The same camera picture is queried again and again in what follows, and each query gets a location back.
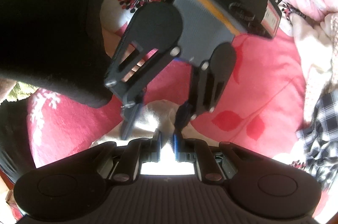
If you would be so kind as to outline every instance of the green fabric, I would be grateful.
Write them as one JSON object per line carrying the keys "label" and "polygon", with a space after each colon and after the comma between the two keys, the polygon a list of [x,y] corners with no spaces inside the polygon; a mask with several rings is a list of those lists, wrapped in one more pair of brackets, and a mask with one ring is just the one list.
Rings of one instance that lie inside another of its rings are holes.
{"label": "green fabric", "polygon": [[8,94],[6,100],[8,102],[15,102],[29,97],[32,93],[36,92],[38,87],[30,84],[17,82],[11,92]]}

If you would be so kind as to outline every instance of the plaid fabric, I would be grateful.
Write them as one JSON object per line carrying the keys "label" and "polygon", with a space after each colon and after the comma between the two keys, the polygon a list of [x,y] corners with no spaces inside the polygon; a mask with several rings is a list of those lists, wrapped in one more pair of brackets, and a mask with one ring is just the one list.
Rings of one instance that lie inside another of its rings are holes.
{"label": "plaid fabric", "polygon": [[338,89],[319,99],[311,126],[296,135],[304,144],[305,170],[328,189],[338,170]]}

